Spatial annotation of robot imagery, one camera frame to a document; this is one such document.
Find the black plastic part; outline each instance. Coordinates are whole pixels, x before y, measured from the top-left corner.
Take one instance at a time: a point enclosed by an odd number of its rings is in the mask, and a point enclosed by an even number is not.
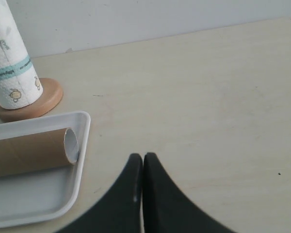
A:
[[[131,154],[109,191],[58,233],[140,233],[142,158]]]
[[[154,153],[144,159],[143,213],[145,233],[233,233],[181,192]]]

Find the tabletop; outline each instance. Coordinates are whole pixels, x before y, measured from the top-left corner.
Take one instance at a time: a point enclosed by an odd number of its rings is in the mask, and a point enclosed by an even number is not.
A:
[[[64,216],[0,233],[51,233],[99,200],[133,152],[239,233],[291,233],[291,18],[33,60],[61,103],[92,118],[80,193]]]

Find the wooden base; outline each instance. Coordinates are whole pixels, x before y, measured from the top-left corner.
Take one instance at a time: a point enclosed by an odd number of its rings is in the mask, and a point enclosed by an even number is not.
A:
[[[63,97],[63,89],[59,82],[49,78],[41,78],[43,94],[40,98],[23,108],[7,110],[0,106],[0,119],[4,122],[25,120],[40,117],[53,109]]]

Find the toilet paper tube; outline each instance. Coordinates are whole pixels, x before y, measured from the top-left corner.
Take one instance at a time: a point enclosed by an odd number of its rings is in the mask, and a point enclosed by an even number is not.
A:
[[[18,109],[34,103],[43,87],[6,0],[0,0],[0,106]]]
[[[0,177],[73,165],[79,145],[71,128],[0,140]]]

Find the plastic tray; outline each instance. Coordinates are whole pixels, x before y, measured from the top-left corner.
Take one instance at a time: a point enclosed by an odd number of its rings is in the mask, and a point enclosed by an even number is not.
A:
[[[0,228],[54,219],[74,204],[81,183],[90,116],[78,111],[0,124],[0,139],[71,127],[80,147],[74,166],[0,178]]]

